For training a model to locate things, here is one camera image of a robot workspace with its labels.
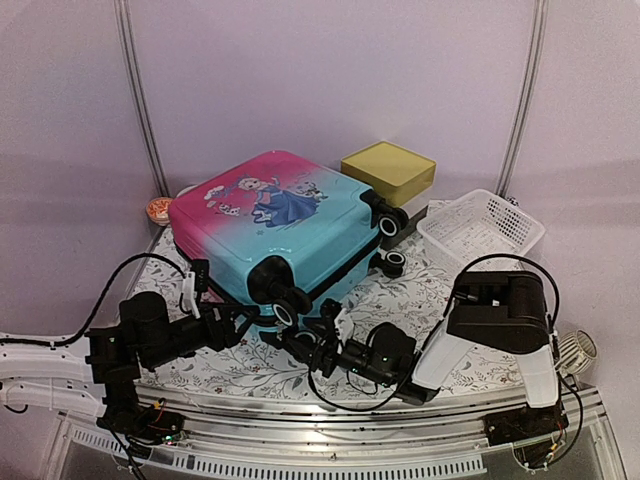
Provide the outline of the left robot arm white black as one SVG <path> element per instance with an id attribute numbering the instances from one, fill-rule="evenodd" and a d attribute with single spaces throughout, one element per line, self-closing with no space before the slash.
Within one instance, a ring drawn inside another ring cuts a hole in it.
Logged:
<path id="1" fill-rule="evenodd" d="M 78 381 L 98 388 L 88 393 L 61 394 L 55 387 L 40 393 L 39 405 L 92 415 L 105 430 L 151 444 L 173 442 L 182 433 L 185 417 L 171 412 L 166 399 L 143 406 L 136 382 L 178 358 L 191 358 L 208 348 L 216 352 L 237 345 L 259 314 L 256 306 L 203 303 L 196 314 L 169 318 L 165 299 L 145 291 L 119 305 L 120 321 L 91 328 L 75 338 L 17 339 L 1 337 L 1 376 L 50 381 Z"/>

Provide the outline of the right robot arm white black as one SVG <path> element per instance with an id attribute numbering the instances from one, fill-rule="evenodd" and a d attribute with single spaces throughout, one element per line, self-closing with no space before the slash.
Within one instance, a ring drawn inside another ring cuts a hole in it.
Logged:
<path id="1" fill-rule="evenodd" d="M 537 436 L 568 424 L 562 414 L 552 331 L 538 275 L 470 271 L 456 278 L 444 317 L 424 343 L 390 322 L 377 325 L 365 342 L 359 342 L 352 336 L 347 310 L 334 300 L 323 303 L 319 316 L 260 337 L 306 365 L 308 372 L 330 377 L 342 369 L 377 386 L 393 387 L 395 397 L 414 405 L 434 399 L 476 346 L 505 352 L 516 360 L 526 405 L 499 419 L 497 426 Z"/>

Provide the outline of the pink and teal kids suitcase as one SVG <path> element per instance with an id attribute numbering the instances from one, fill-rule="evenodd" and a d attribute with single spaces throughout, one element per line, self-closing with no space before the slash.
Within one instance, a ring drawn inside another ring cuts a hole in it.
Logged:
<path id="1" fill-rule="evenodd" d="M 381 243 L 408 216 L 371 186 L 287 151 L 268 151 L 194 187 L 168 210 L 174 244 L 188 262 L 209 262 L 208 287 L 255 307 L 272 331 L 317 317 L 378 268 L 402 274 Z"/>

